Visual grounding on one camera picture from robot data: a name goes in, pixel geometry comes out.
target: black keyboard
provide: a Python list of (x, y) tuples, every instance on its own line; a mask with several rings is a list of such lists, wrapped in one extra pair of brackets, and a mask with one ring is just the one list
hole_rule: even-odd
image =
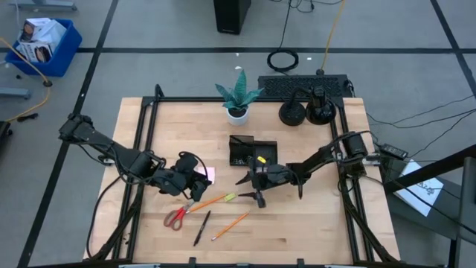
[[(309, 89), (321, 86), (329, 97), (351, 98), (352, 92), (344, 84), (347, 75), (278, 75), (258, 77), (259, 88), (264, 88), (262, 96), (290, 98), (294, 90), (298, 87)], [(301, 93), (298, 98), (307, 98)]]

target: white paper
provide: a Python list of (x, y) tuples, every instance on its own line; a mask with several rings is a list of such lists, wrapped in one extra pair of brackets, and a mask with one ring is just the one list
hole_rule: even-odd
[[(415, 170), (419, 170), (421, 168), (416, 162), (411, 160), (402, 171), (402, 175), (406, 175), (411, 173)], [(436, 178), (428, 179), (424, 182), (419, 183), (418, 185), (412, 185), (408, 187), (408, 190), (412, 191), (422, 200), (425, 200), (428, 204), (433, 205), (434, 202), (437, 200), (438, 195), (441, 192), (441, 188), (443, 187), (443, 183), (441, 183)], [(395, 192), (395, 195), (398, 196), (401, 200), (409, 204), (412, 208), (416, 209), (419, 213), (423, 216), (427, 217), (428, 213), (430, 213), (431, 207), (423, 203), (422, 201), (418, 200), (413, 194), (410, 194), (407, 190), (402, 189)]]

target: pink sticky note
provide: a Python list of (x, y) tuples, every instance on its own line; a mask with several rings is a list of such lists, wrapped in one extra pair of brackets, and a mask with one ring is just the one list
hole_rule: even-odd
[[(199, 167), (197, 172), (205, 175), (205, 169), (203, 167)], [(208, 172), (208, 180), (211, 181), (211, 184), (215, 183), (215, 168), (207, 167), (207, 172)]]

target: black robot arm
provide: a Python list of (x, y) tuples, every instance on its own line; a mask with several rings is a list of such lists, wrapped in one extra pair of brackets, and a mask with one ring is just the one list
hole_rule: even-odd
[[(266, 202), (261, 191), (268, 190), (286, 183), (297, 185), (299, 198), (303, 196), (303, 184), (311, 178), (311, 174), (322, 168), (324, 165), (333, 162), (340, 162), (341, 166), (350, 176), (365, 175), (365, 169), (361, 160), (367, 156), (367, 149), (361, 134), (363, 132), (345, 133), (328, 145), (319, 148), (318, 152), (310, 156), (301, 163), (287, 163), (286, 166), (270, 165), (266, 171), (259, 172), (253, 168), (247, 172), (246, 176), (237, 182), (237, 185), (251, 181), (256, 192), (242, 194), (242, 196), (253, 197), (258, 201), (258, 206), (264, 208)], [(344, 145), (346, 156), (339, 156), (335, 153), (335, 147)]]
[(125, 148), (98, 132), (88, 116), (69, 115), (59, 129), (59, 138), (71, 144), (93, 147), (106, 158), (114, 159), (120, 176), (133, 178), (135, 184), (155, 186), (161, 194), (177, 196), (190, 189), (191, 199), (199, 201), (211, 184), (207, 176), (193, 170), (199, 162), (192, 153), (180, 152), (176, 164), (166, 169), (165, 159), (152, 151)]

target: green plant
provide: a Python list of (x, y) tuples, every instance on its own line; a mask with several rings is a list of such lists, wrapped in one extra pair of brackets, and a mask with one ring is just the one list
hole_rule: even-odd
[(242, 110), (248, 108), (248, 104), (252, 103), (258, 98), (263, 89), (251, 90), (246, 93), (246, 75), (245, 71), (239, 73), (239, 77), (235, 88), (226, 90), (223, 86), (217, 85), (216, 90), (223, 96), (225, 103), (223, 107), (227, 109)]

